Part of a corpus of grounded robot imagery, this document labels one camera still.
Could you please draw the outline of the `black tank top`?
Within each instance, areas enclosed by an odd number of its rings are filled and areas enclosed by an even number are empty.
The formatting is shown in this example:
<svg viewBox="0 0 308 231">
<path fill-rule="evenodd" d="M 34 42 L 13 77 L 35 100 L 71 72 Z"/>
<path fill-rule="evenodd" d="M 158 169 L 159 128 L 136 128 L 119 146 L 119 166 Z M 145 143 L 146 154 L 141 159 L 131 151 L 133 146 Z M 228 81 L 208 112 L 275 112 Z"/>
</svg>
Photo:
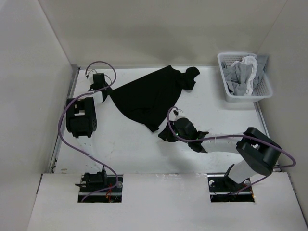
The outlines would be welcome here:
<svg viewBox="0 0 308 231">
<path fill-rule="evenodd" d="M 124 116 L 156 132 L 181 92 L 193 90 L 199 74 L 196 67 L 182 73 L 169 65 L 113 90 L 110 96 Z"/>
</svg>

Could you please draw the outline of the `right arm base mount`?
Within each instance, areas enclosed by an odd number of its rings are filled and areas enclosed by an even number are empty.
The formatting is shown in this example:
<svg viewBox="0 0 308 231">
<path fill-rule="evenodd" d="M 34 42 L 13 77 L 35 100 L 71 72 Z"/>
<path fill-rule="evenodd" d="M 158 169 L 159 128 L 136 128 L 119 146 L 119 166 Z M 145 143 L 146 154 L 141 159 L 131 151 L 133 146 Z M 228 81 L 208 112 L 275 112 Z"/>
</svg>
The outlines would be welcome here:
<svg viewBox="0 0 308 231">
<path fill-rule="evenodd" d="M 209 174 L 207 176 L 210 201 L 213 203 L 254 202 L 252 187 L 246 188 L 244 183 L 236 183 L 223 174 Z"/>
</svg>

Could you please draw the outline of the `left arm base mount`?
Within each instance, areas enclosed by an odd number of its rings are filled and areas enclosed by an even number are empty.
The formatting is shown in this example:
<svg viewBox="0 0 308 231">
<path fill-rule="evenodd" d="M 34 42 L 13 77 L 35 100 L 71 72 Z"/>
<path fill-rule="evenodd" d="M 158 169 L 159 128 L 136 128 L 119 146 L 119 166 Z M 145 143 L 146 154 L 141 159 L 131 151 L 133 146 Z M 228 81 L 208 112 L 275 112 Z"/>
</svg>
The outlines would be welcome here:
<svg viewBox="0 0 308 231">
<path fill-rule="evenodd" d="M 121 203 L 123 191 L 123 175 L 107 175 L 105 179 L 97 174 L 82 176 L 79 187 L 78 203 Z"/>
</svg>

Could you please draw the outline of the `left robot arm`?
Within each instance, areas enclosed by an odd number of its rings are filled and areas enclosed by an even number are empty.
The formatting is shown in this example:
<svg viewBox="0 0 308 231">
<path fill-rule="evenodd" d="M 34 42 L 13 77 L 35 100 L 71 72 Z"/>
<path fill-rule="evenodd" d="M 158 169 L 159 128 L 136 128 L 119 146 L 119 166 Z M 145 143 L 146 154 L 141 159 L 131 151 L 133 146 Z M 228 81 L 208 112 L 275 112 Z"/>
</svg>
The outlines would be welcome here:
<svg viewBox="0 0 308 231">
<path fill-rule="evenodd" d="M 66 112 L 66 129 L 75 137 L 80 149 L 91 158 L 98 159 L 93 144 L 93 133 L 97 129 L 96 106 L 103 103 L 112 88 L 106 82 L 104 73 L 93 74 L 93 84 L 89 91 L 91 96 L 83 96 L 77 99 Z M 86 164 L 85 174 L 78 185 L 83 192 L 103 192 L 108 186 L 108 177 L 104 165 L 92 163 L 90 159 Z"/>
</svg>

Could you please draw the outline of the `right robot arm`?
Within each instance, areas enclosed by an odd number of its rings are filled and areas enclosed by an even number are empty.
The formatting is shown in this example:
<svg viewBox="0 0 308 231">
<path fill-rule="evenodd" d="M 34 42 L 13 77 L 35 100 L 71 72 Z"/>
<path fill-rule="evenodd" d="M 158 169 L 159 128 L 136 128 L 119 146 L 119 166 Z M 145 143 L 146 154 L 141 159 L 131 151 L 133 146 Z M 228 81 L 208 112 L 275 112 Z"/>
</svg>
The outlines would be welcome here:
<svg viewBox="0 0 308 231">
<path fill-rule="evenodd" d="M 203 141 L 202 138 L 213 136 L 208 131 L 197 130 L 192 122 L 181 117 L 175 121 L 170 121 L 158 137 L 166 142 L 176 142 L 181 138 L 188 140 L 186 143 L 195 152 L 213 153 L 225 152 L 239 154 L 243 160 L 231 165 L 223 178 L 223 185 L 228 190 L 235 190 L 248 178 L 260 174 L 269 176 L 281 152 L 275 142 L 265 136 L 254 127 L 249 127 L 244 135 L 254 137 L 252 140 L 244 137 L 214 138 Z"/>
</svg>

